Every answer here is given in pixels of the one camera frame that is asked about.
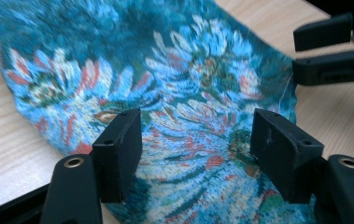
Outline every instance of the printed fabric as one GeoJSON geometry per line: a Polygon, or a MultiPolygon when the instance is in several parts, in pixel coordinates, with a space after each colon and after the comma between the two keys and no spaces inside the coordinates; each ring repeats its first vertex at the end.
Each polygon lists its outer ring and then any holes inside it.
{"type": "Polygon", "coordinates": [[[294,121],[290,58],[210,0],[0,0],[0,71],[64,155],[141,108],[120,223],[307,223],[249,154],[255,108],[294,121]]]}

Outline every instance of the teal fabric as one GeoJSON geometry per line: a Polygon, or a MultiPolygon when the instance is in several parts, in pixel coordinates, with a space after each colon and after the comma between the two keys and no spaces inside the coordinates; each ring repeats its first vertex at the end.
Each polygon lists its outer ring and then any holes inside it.
{"type": "Polygon", "coordinates": [[[290,58],[210,0],[0,0],[0,71],[64,155],[142,110],[121,223],[307,223],[249,154],[253,110],[294,121],[290,58]]]}

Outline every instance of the fabric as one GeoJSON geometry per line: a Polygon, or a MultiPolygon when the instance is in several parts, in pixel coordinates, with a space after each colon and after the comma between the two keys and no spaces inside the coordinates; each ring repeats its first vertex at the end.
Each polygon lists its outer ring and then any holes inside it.
{"type": "Polygon", "coordinates": [[[307,223],[249,154],[254,108],[294,120],[290,59],[210,0],[0,0],[0,71],[64,155],[142,109],[121,223],[307,223]]]}

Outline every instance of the wooden surface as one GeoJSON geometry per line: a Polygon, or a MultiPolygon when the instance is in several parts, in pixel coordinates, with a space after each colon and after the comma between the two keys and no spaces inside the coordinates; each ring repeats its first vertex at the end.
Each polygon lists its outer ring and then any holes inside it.
{"type": "MultiPolygon", "coordinates": [[[[299,0],[217,0],[235,18],[273,47],[292,57],[352,49],[352,45],[311,50],[297,54],[292,32],[307,22],[327,18],[318,9],[299,0]]],[[[298,87],[298,125],[326,147],[324,157],[347,154],[354,157],[354,83],[298,87]]],[[[41,187],[50,181],[62,155],[45,143],[16,111],[0,75],[0,204],[41,187]]],[[[105,211],[105,223],[114,218],[105,211]]]]}

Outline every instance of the black plastic clip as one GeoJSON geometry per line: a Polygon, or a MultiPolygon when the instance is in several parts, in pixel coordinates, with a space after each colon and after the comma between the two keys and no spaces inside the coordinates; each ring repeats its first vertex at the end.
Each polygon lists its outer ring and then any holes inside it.
{"type": "Polygon", "coordinates": [[[354,158],[321,157],[323,145],[277,113],[256,109],[250,152],[289,203],[316,196],[318,223],[354,223],[354,158]]]}
{"type": "MultiPolygon", "coordinates": [[[[293,32],[295,50],[354,41],[354,17],[349,13],[304,25],[293,32]]],[[[354,81],[354,50],[292,62],[293,77],[305,86],[354,81]]]]}

